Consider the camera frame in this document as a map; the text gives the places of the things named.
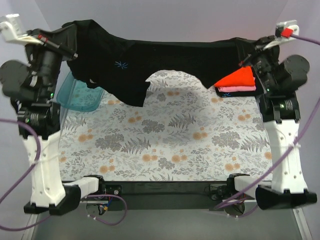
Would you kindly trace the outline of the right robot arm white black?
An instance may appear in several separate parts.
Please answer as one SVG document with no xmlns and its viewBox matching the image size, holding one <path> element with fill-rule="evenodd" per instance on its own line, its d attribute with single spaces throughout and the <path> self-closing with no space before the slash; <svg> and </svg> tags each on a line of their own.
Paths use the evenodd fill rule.
<svg viewBox="0 0 320 240">
<path fill-rule="evenodd" d="M 301 167 L 299 141 L 306 128 L 300 128 L 296 95 L 307 82 L 310 64 L 297 54 L 278 60 L 280 45 L 297 39 L 299 35 L 289 29 L 279 36 L 263 37 L 239 63 L 252 68 L 263 88 L 258 106 L 272 155 L 272 166 L 266 172 L 272 180 L 264 184 L 262 177 L 232 174 L 227 179 L 226 192 L 232 199 L 243 194 L 254 198 L 262 210 L 294 209 L 318 200 L 317 194 L 309 191 Z"/>
</svg>

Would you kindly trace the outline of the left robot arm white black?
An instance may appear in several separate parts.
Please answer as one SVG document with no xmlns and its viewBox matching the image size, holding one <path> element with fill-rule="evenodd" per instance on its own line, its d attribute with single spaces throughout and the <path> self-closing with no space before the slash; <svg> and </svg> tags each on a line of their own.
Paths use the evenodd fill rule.
<svg viewBox="0 0 320 240">
<path fill-rule="evenodd" d="M 23 45 L 28 59 L 27 63 L 8 60 L 0 68 L 2 92 L 16 112 L 30 164 L 32 191 L 24 212 L 62 216 L 88 195 L 103 199 L 107 191 L 102 176 L 87 175 L 63 183 L 60 175 L 60 105 L 53 98 L 62 62 L 77 58 L 77 28 L 1 32 L 7 42 Z"/>
</svg>

